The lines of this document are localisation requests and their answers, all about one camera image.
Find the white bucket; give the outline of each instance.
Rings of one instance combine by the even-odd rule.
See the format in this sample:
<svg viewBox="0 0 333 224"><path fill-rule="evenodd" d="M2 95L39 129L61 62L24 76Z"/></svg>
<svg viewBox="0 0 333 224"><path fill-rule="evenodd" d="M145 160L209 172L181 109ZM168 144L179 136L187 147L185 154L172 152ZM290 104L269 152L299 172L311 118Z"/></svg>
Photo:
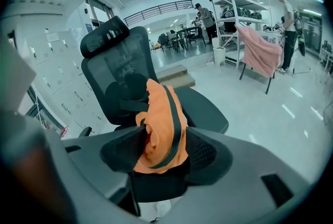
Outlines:
<svg viewBox="0 0 333 224"><path fill-rule="evenodd" d="M225 48L213 48L215 65L219 66L221 63L225 64Z"/></svg>

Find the black pants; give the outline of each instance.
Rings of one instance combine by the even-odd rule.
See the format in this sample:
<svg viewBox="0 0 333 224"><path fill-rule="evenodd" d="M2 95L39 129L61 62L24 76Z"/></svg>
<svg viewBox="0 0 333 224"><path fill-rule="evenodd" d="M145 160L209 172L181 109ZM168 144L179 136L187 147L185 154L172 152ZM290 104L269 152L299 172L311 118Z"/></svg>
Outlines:
<svg viewBox="0 0 333 224"><path fill-rule="evenodd" d="M212 42L212 37L214 36L214 25L206 27L209 41Z"/></svg>
<svg viewBox="0 0 333 224"><path fill-rule="evenodd" d="M282 65L283 69L289 68L290 66L290 61L293 55L293 50L296 41L296 31L286 31L285 38L286 38L285 48L284 48L285 58Z"/></svg>

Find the white shirt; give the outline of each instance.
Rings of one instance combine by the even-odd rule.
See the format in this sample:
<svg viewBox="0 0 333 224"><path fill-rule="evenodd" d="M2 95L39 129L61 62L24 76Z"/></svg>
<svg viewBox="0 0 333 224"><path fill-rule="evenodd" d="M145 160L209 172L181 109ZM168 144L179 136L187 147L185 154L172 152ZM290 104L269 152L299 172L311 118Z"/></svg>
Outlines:
<svg viewBox="0 0 333 224"><path fill-rule="evenodd" d="M287 22L288 21L288 12L290 12L293 15L292 6L288 1L283 4L283 10L285 13L285 22ZM286 31L296 31L294 24L291 24L288 28L286 28Z"/></svg>

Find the orange bag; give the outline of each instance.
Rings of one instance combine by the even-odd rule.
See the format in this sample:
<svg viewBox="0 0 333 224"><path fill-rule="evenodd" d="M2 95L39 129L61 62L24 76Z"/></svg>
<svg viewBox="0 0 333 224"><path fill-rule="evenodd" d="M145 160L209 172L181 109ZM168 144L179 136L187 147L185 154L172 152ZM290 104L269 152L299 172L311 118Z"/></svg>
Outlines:
<svg viewBox="0 0 333 224"><path fill-rule="evenodd" d="M148 112L136 115L136 124L146 125L146 147L134 170L140 173L162 174L181 165L186 153L186 127L182 106L171 86L147 81Z"/></svg>

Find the shelf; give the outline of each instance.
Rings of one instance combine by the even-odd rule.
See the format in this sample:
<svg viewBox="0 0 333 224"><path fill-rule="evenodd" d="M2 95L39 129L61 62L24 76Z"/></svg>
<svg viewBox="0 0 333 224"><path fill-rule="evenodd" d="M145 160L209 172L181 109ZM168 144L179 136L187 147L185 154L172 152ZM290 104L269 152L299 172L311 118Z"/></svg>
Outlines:
<svg viewBox="0 0 333 224"><path fill-rule="evenodd" d="M219 1L215 2L214 4L230 5L230 3L228 3L227 1L219 0ZM256 1L253 1L253 0L235 0L235 3L236 3L237 7L246 8L248 10L253 10L253 11L268 10L265 6L257 3Z"/></svg>
<svg viewBox="0 0 333 224"><path fill-rule="evenodd" d="M245 23L263 23L266 24L266 19L255 19L255 18L247 18L247 17L238 17L239 22L245 22ZM236 18L221 18L219 22L236 22Z"/></svg>
<svg viewBox="0 0 333 224"><path fill-rule="evenodd" d="M237 60L237 50L226 52L225 57L233 59L233 60ZM239 52L239 61L241 61L243 59L243 57L244 57L244 50L242 49Z"/></svg>

